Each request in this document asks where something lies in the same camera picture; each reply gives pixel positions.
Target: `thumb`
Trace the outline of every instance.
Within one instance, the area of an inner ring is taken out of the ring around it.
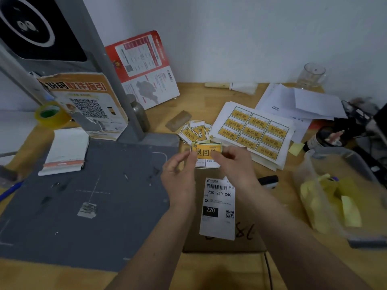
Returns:
[[[223,166],[227,162],[227,158],[218,151],[211,151],[210,156],[220,165]]]
[[[184,170],[194,170],[196,166],[197,152],[191,151],[185,163]]]

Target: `person's left hand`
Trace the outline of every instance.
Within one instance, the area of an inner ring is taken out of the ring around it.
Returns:
[[[171,157],[162,167],[161,182],[170,198],[170,207],[193,209],[195,207],[196,151],[185,151]],[[182,171],[177,169],[187,159]]]

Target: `wooden table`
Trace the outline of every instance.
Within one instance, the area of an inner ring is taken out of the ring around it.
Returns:
[[[147,110],[151,132],[170,133],[165,124],[181,110],[192,114],[193,120],[213,123],[225,102],[233,101],[254,108],[268,84],[260,84],[255,96],[234,91],[211,89],[201,83],[179,83],[181,96]],[[305,139],[315,130],[309,130]],[[9,167],[27,176],[36,159],[53,140],[53,131],[42,127],[28,136]],[[278,187],[273,194],[293,215],[305,222],[307,216],[293,186],[291,172],[303,161],[288,154],[283,171],[278,170]],[[260,177],[273,172],[255,163]],[[11,197],[0,203],[4,210]],[[353,271],[375,289],[387,288],[387,252],[351,249],[345,239],[313,233],[315,237],[342,259]],[[275,289],[285,289],[278,270],[269,258]],[[0,289],[103,289],[116,273],[78,269],[49,264],[0,259]],[[269,289],[267,269],[261,254],[182,254],[172,280],[171,289]]]

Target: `yellow tape roll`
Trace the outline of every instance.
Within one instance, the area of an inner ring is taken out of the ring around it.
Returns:
[[[35,111],[35,119],[41,126],[57,129],[71,120],[71,116],[57,102],[48,102]]]

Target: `glass cup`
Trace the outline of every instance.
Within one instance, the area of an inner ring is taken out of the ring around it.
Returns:
[[[320,86],[327,76],[325,71],[325,68],[317,63],[305,64],[297,79],[296,87],[308,89]]]

